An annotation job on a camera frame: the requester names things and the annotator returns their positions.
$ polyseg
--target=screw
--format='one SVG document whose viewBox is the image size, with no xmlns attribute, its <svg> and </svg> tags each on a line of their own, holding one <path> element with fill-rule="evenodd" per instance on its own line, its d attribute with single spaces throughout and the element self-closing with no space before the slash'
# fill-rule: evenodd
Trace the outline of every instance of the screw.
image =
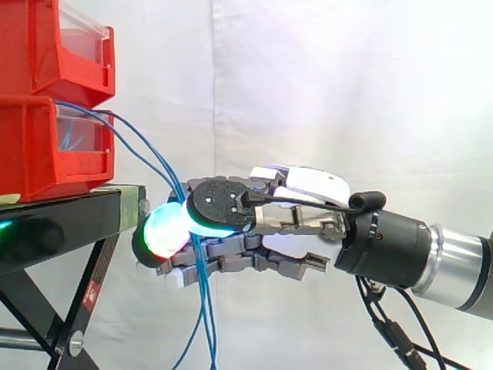
<svg viewBox="0 0 493 370">
<path fill-rule="evenodd" d="M 69 354 L 72 357 L 77 357 L 84 348 L 84 334 L 78 330 L 74 331 L 69 339 Z"/>
<path fill-rule="evenodd" d="M 142 214 L 148 214 L 151 211 L 151 203 L 147 199 L 142 199 L 139 202 L 139 211 Z"/>
</svg>

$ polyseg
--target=warning label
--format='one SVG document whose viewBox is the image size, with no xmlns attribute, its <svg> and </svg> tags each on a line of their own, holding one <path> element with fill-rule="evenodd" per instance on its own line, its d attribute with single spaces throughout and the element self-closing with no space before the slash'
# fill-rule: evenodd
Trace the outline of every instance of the warning label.
<svg viewBox="0 0 493 370">
<path fill-rule="evenodd" d="M 94 281 L 90 281 L 86 289 L 86 293 L 84 294 L 84 298 L 82 299 L 82 304 L 85 305 L 89 313 L 94 310 L 94 306 L 96 305 L 96 301 L 98 300 L 98 295 L 99 285 L 97 285 Z"/>
</svg>

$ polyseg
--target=red storage bin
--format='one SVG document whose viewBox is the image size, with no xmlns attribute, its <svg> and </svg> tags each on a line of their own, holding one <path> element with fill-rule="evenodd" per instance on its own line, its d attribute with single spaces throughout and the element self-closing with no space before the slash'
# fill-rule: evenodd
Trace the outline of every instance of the red storage bin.
<svg viewBox="0 0 493 370">
<path fill-rule="evenodd" d="M 0 132 L 0 202 L 87 193 L 114 176 L 112 132 L 48 97 L 0 97 Z"/>
<path fill-rule="evenodd" d="M 0 0 L 0 96 L 93 108 L 115 95 L 113 30 L 62 0 Z"/>
</svg>

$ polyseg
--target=black metal stand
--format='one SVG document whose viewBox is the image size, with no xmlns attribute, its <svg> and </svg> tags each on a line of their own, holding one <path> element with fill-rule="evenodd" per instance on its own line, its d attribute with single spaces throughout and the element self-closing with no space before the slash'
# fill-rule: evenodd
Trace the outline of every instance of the black metal stand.
<svg viewBox="0 0 493 370">
<path fill-rule="evenodd" d="M 67 200 L 0 207 L 0 226 L 8 225 L 0 227 L 0 301 L 25 328 L 0 328 L 0 348 L 46 352 L 51 358 L 48 370 L 99 369 L 83 348 L 84 334 L 122 231 L 122 218 L 126 217 L 128 228 L 135 226 L 128 222 L 132 212 L 135 220 L 142 216 L 139 202 L 145 201 L 145 189 L 135 190 L 130 205 L 128 191 L 104 190 Z M 96 230 L 87 229 L 95 224 Z M 97 241 L 62 320 L 24 268 L 87 245 L 88 234 Z"/>
</svg>

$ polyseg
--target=wrinkled white cloth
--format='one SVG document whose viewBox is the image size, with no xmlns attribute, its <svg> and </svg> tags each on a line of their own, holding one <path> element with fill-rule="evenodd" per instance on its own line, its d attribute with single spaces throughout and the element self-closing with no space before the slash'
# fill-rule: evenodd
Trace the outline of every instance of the wrinkled white cloth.
<svg viewBox="0 0 493 370">
<path fill-rule="evenodd" d="M 210 1 L 70 1 L 116 29 L 118 93 L 105 106 L 149 136 L 182 179 L 303 164 L 353 191 L 384 191 L 389 210 L 489 235 L 490 2 Z M 154 206 L 165 201 L 167 186 L 118 149 L 116 180 L 145 184 Z M 88 253 L 30 270 L 63 314 Z M 211 285 L 221 370 L 402 367 L 346 274 L 299 283 L 245 271 L 215 274 Z M 102 370 L 169 369 L 198 297 L 197 287 L 166 291 L 138 274 L 126 234 L 86 347 Z M 418 304 L 444 355 L 493 368 L 493 322 Z M 400 297 L 389 292 L 383 305 L 428 347 Z M 2 351 L 0 368 L 43 361 Z M 182 368 L 209 368 L 203 334 Z"/>
</svg>

